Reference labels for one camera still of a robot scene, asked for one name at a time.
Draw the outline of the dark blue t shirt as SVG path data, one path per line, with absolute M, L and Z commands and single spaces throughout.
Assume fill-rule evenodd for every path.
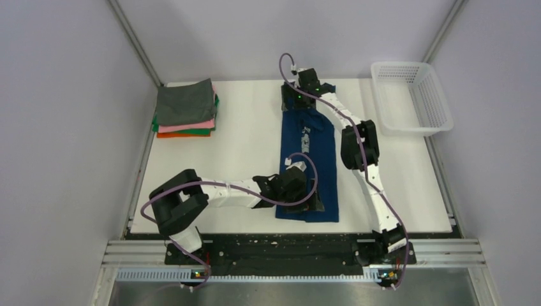
M 275 217 L 305 222 L 338 222 L 337 163 L 334 126 L 315 108 L 295 108 L 282 112 L 280 172 L 286 170 L 285 159 L 301 152 L 314 162 L 318 174 L 318 193 L 324 212 L 286 214 L 276 207 Z

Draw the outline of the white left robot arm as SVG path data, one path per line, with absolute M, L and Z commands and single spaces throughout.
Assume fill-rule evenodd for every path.
M 140 213 L 157 225 L 161 235 L 171 239 L 182 260 L 209 265 L 209 254 L 204 251 L 202 236 L 195 225 L 203 211 L 281 207 L 288 214 L 323 212 L 317 185 L 317 179 L 307 178 L 301 166 L 236 182 L 203 180 L 194 169 L 187 169 L 157 187 Z

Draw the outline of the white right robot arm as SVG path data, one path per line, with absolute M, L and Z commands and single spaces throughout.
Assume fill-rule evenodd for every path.
M 380 149 L 376 125 L 362 120 L 340 102 L 332 84 L 321 83 L 315 69 L 291 66 L 295 81 L 286 80 L 284 105 L 293 109 L 315 109 L 341 135 L 340 156 L 364 193 L 371 229 L 375 235 L 374 255 L 383 263 L 395 258 L 398 268 L 411 257 L 410 239 L 403 220 L 390 204 L 380 178 Z

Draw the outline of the folded pink t shirt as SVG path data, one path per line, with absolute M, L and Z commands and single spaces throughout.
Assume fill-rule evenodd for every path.
M 152 130 L 157 133 L 193 133 L 192 130 L 206 129 L 211 130 L 216 127 L 216 117 L 218 111 L 214 114 L 212 119 L 197 122 L 193 124 L 183 124 L 177 126 L 161 126 L 157 123 L 157 116 L 155 115 L 152 120 Z

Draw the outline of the folded grey t shirt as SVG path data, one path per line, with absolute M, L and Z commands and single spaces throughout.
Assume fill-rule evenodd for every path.
M 160 126 L 196 124 L 217 112 L 210 78 L 191 85 L 158 89 L 155 123 Z

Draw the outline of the white perforated plastic basket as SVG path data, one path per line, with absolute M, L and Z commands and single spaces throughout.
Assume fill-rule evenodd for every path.
M 440 79 L 430 64 L 375 62 L 371 79 L 383 134 L 428 137 L 454 127 Z

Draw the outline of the folded orange t shirt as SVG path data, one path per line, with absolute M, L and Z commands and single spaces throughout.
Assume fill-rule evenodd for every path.
M 193 134 L 193 133 L 157 133 L 157 138 L 201 138 L 201 137 L 210 137 L 211 133 L 204 133 L 204 134 Z

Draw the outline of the folded green t shirt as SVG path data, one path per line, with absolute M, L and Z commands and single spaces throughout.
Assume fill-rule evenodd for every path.
M 211 130 L 206 130 L 206 129 L 192 130 L 192 132 L 193 132 L 193 134 L 196 134 L 196 133 L 197 134 L 212 133 L 215 129 L 216 129 L 216 127 L 211 129 Z

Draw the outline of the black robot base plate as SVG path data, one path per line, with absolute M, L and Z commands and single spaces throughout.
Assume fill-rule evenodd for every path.
M 387 253 L 374 233 L 202 234 L 191 256 L 167 244 L 166 265 L 203 261 L 213 276 L 326 277 L 362 275 L 370 265 L 415 264 L 413 245 Z

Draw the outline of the right aluminium frame post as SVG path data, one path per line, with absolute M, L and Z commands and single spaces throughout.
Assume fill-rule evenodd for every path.
M 430 44 L 425 55 L 423 56 L 422 62 L 431 64 L 436 59 L 436 56 L 441 46 L 443 45 L 445 39 L 451 32 L 453 25 L 455 24 L 456 20 L 459 18 L 460 14 L 463 12 L 464 8 L 468 3 L 469 0 L 456 0 L 453 2 L 450 11 L 448 12 L 447 16 L 442 22 L 441 27 L 438 29 L 438 32 L 434 36 L 432 43 Z

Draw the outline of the aluminium frame post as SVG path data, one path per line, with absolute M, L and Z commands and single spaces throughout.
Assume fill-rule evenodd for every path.
M 422 62 L 431 64 L 436 59 L 436 56 L 441 46 L 443 45 L 445 39 L 451 32 L 453 25 L 455 24 L 456 20 L 459 18 L 460 14 L 463 12 L 464 8 L 468 3 L 469 0 L 456 0 L 453 2 L 450 11 L 448 12 L 447 16 L 442 22 L 441 27 L 438 29 L 438 32 L 434 36 L 432 43 L 430 44 L 425 55 L 423 56 Z
M 106 3 L 109 5 L 112 10 L 115 18 L 117 19 L 121 29 L 126 35 L 133 51 L 135 52 L 138 60 L 140 61 L 143 69 L 147 75 L 151 78 L 153 84 L 156 87 L 161 87 L 163 82 L 160 80 L 156 70 L 154 69 L 150 58 L 147 56 L 143 45 L 141 44 L 135 30 L 133 29 L 131 23 L 128 20 L 127 15 L 125 14 L 120 2 L 118 0 L 106 0 Z

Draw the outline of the left aluminium frame post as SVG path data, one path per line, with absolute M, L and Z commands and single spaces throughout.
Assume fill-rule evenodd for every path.
M 147 56 L 143 45 L 141 44 L 135 30 L 133 29 L 131 23 L 128 20 L 127 15 L 125 14 L 120 2 L 118 0 L 106 0 L 106 3 L 109 5 L 112 10 L 115 18 L 117 19 L 121 29 L 126 35 L 133 51 L 135 52 L 138 60 L 140 61 L 143 69 L 147 75 L 151 78 L 153 84 L 156 87 L 161 87 L 163 82 L 160 80 L 156 70 L 154 69 L 150 58 Z

